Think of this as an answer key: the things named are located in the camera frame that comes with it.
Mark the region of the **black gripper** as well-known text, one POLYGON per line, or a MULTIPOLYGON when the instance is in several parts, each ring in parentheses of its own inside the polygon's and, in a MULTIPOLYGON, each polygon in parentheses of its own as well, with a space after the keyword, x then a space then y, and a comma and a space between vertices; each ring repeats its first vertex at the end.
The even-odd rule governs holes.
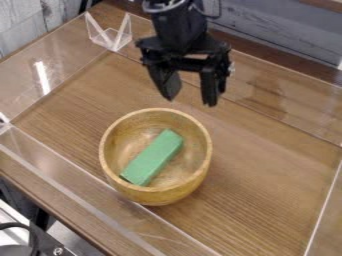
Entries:
POLYGON ((203 0, 143 0, 142 9, 151 16, 156 35, 135 45, 159 93, 172 101, 182 88, 179 71, 197 72, 203 104, 214 107, 231 74, 231 47, 207 29, 207 19, 221 15, 206 13, 203 0))

